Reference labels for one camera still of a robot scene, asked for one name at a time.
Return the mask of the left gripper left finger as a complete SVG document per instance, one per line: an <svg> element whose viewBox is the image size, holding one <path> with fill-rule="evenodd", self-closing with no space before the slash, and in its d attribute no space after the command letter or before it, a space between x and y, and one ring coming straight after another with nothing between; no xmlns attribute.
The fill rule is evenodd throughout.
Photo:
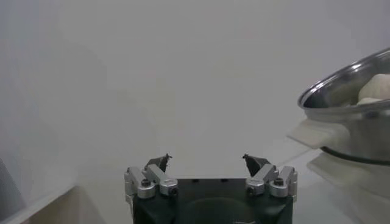
<svg viewBox="0 0 390 224"><path fill-rule="evenodd" d="M142 169L129 166L124 173L126 197L136 196L140 199L150 199L157 194L166 197L177 196L179 193L178 180L165 173L170 159L171 156L166 154L150 159Z"/></svg>

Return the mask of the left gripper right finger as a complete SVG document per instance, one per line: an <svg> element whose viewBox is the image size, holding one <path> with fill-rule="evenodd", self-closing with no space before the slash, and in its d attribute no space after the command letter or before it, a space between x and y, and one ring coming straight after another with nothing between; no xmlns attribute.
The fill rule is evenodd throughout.
<svg viewBox="0 0 390 224"><path fill-rule="evenodd" d="M248 154L245 154L243 159L250 173L250 177L245 181L248 196L263 195L268 188L270 195L276 198L297 197L298 173L294 167L284 166L278 170L267 159Z"/></svg>

